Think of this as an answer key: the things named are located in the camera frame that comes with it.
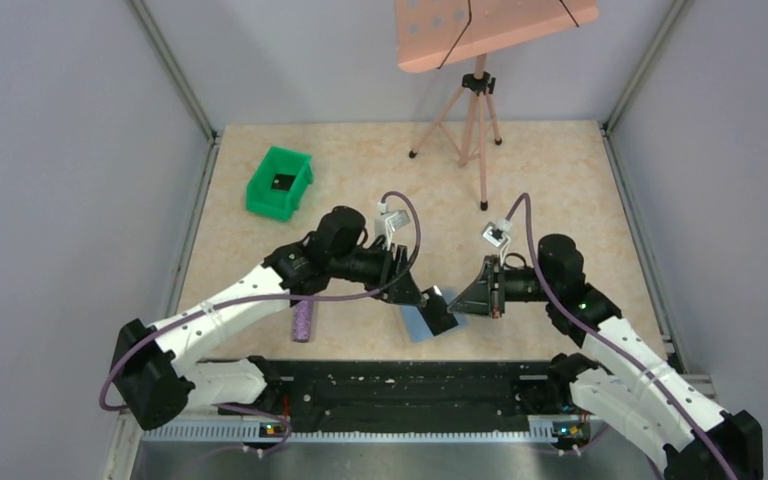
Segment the black credit card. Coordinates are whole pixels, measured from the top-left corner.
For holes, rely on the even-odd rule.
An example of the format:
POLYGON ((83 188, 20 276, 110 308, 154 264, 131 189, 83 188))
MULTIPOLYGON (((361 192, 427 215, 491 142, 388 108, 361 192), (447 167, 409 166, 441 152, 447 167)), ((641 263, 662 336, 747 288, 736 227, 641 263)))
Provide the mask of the black credit card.
POLYGON ((458 318, 448 310, 448 303, 437 286, 424 290, 422 296, 424 304, 419 308, 419 314, 432 337, 460 326, 458 318))

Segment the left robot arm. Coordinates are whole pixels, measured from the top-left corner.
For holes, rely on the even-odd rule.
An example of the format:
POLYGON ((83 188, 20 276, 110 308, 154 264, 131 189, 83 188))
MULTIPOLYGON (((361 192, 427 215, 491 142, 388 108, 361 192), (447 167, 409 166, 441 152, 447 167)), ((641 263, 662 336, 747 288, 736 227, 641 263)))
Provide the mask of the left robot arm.
POLYGON ((134 319, 117 335, 99 405, 115 388, 145 431, 162 427, 196 403, 249 404, 266 387, 263 374, 248 361, 218 379, 200 360, 223 342, 264 317, 302 302, 335 303, 372 298, 422 306, 423 294, 411 276, 420 249, 393 242, 395 232, 412 226, 420 239, 416 209, 390 210, 378 204, 375 235, 365 246, 365 217, 348 206, 325 214, 301 240, 277 247, 261 263, 214 296, 166 319, 145 324, 134 319))

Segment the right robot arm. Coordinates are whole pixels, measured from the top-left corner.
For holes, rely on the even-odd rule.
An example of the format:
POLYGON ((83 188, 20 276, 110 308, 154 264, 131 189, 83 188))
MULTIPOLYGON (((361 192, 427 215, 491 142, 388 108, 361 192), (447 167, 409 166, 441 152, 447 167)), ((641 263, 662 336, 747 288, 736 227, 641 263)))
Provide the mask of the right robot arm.
POLYGON ((579 352, 550 363, 561 407, 600 418, 637 447, 663 479, 761 479, 763 433, 747 411, 731 413, 701 393, 636 333, 620 308, 586 280, 584 258, 563 234, 540 239, 534 265, 509 266, 509 235, 482 234, 497 253, 448 306, 499 318, 513 302, 541 302, 579 352))

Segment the purple glitter microphone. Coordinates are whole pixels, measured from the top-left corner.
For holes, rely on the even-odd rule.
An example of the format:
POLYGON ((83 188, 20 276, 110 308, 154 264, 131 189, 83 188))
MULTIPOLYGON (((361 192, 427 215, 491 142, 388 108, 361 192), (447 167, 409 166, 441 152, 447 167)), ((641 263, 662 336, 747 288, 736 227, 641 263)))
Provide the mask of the purple glitter microphone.
POLYGON ((295 343, 307 343, 311 340, 314 330, 316 303, 300 301, 293 308, 291 340, 295 343))

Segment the black object in bin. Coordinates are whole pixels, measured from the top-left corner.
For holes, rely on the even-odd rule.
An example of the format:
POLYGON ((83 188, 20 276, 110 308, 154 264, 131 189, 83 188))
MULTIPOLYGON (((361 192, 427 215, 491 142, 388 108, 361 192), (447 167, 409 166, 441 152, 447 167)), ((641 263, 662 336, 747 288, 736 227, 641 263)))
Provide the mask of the black object in bin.
POLYGON ((271 188, 278 191, 290 191, 296 179, 295 175, 276 173, 271 188))

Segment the green plastic bin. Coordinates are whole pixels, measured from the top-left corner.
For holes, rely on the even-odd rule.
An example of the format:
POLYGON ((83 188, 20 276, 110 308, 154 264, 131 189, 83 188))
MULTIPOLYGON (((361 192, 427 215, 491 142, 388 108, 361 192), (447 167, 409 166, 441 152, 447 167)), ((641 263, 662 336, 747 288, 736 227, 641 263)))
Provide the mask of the green plastic bin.
POLYGON ((249 180, 245 208, 253 214, 287 222, 299 209, 312 183, 310 154, 272 146, 249 180))

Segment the pink music stand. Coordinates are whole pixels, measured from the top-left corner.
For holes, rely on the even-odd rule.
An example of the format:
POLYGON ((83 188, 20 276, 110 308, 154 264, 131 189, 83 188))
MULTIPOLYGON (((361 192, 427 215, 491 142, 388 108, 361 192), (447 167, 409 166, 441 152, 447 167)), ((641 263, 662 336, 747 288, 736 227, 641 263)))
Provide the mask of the pink music stand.
POLYGON ((479 209, 489 207, 486 147, 488 135, 499 146, 493 99, 497 78, 487 70, 491 53, 595 22, 596 0, 396 1, 398 67, 411 74, 440 70, 470 60, 473 69, 445 107, 414 142, 411 159, 432 134, 441 133, 458 155, 458 164, 479 165, 479 209))

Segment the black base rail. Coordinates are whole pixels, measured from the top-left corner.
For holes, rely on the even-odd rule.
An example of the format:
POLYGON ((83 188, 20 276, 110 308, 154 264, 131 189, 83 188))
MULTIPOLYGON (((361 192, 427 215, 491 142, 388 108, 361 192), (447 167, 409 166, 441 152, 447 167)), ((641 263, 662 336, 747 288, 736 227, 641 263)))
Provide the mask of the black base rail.
POLYGON ((561 402, 547 361, 250 360, 267 381, 252 408, 297 435, 526 432, 540 420, 587 434, 592 417, 561 402))

